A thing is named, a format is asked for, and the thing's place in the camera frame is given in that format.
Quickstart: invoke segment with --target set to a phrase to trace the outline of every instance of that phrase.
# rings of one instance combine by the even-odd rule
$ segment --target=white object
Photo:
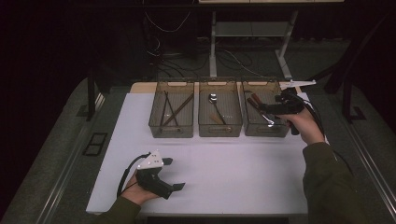
[[[279,82],[279,86],[281,89],[283,88],[295,88],[295,87],[302,87],[302,86],[311,86],[315,85],[317,82],[315,80],[313,81],[293,81],[291,80],[290,82]]]
[[[158,167],[163,167],[163,158],[161,157],[160,151],[155,150],[140,162],[139,165],[137,165],[137,170],[146,170]]]

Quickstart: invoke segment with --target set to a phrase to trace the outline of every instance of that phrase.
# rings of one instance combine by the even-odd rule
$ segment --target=stick
[[[184,106],[186,106],[186,104],[189,103],[189,101],[194,97],[194,93],[192,93],[189,98],[187,98],[186,101],[184,101],[183,104],[181,104],[181,106],[178,107],[178,109],[175,111],[175,113],[163,124],[163,126],[167,125],[177,114],[178,112],[180,112],[180,110],[182,110],[184,108]]]

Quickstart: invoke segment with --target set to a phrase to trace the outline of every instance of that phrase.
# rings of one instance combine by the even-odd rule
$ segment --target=dark background
[[[354,7],[302,10],[293,39],[344,38],[355,41],[350,55],[391,7],[387,1],[348,1]],[[146,53],[150,35],[185,41],[174,46],[193,57],[196,36],[208,35],[210,14],[194,12],[178,36],[154,34],[139,11],[71,10],[67,1],[0,0],[1,119],[0,217],[32,165],[63,107],[89,68],[101,91],[151,76]],[[396,27],[394,10],[364,48],[350,75],[389,123],[394,95]],[[129,45],[132,50],[123,46]],[[343,69],[338,71],[343,79]]]

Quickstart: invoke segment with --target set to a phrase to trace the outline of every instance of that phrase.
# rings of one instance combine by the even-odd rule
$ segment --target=metal frame
[[[291,13],[290,20],[286,21],[286,27],[282,22],[222,22],[217,23],[216,21],[216,11],[212,12],[212,33],[210,42],[210,56],[209,56],[209,72],[211,77],[217,76],[217,65],[216,65],[216,36],[246,36],[246,29],[243,29],[244,25],[250,26],[249,36],[280,36],[279,28],[284,29],[283,33],[283,43],[280,49],[275,50],[277,61],[279,62],[280,69],[282,70],[285,79],[291,80],[292,76],[288,67],[288,64],[284,58],[286,49],[290,42],[291,33],[294,28],[294,24],[297,20],[298,11],[295,10]],[[236,25],[236,29],[228,29],[229,25]],[[254,33],[253,30],[258,30],[260,26],[267,26],[269,29],[262,29],[261,32]]]

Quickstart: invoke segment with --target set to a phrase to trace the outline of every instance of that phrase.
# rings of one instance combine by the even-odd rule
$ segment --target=floor
[[[200,39],[196,58],[185,58],[169,49],[158,66],[158,77],[207,77],[208,45]],[[293,80],[305,80],[331,66],[343,55],[348,41],[301,40],[291,42],[285,59]],[[274,50],[280,45],[276,39],[223,40],[217,43],[217,65],[220,77],[273,76],[282,77]],[[303,88],[318,108],[325,132],[333,148],[350,165],[358,184],[371,223],[395,223],[394,176],[396,136],[367,102],[357,88],[352,92],[352,105],[357,106],[366,119],[349,124],[341,115],[342,92],[329,95],[323,90],[327,77],[318,84]],[[97,112],[86,121],[86,80],[76,86],[64,112],[58,118],[45,145],[37,156],[29,174],[8,208],[2,223],[89,223],[95,215],[85,212],[96,176],[106,154],[111,134],[117,122],[125,94],[130,87],[118,86],[97,98]],[[93,133],[107,133],[102,153],[97,157],[83,156]],[[361,155],[370,156],[364,161]],[[157,218],[140,219],[147,223],[164,223]],[[197,223],[249,223],[247,219],[208,219]],[[307,223],[305,216],[281,218],[279,222],[262,218],[251,223]]]

